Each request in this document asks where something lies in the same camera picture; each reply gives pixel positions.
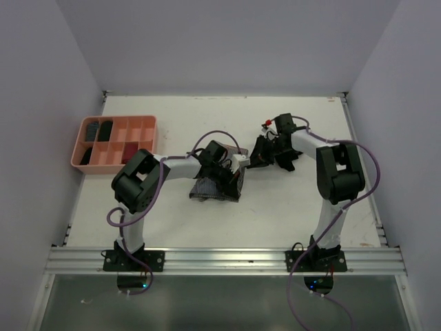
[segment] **pink tray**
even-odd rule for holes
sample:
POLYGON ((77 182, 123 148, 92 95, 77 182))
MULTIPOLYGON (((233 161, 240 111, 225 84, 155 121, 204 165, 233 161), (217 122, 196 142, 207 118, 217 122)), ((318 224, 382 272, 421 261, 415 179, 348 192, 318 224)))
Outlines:
POLYGON ((155 116, 113 116, 86 117, 81 123, 70 163, 85 174, 116 174, 122 164, 124 148, 127 144, 137 145, 151 153, 156 152, 155 116), (89 123, 113 121, 110 141, 86 141, 85 133, 89 123), (92 147, 92 156, 87 165, 80 165, 84 152, 92 147))

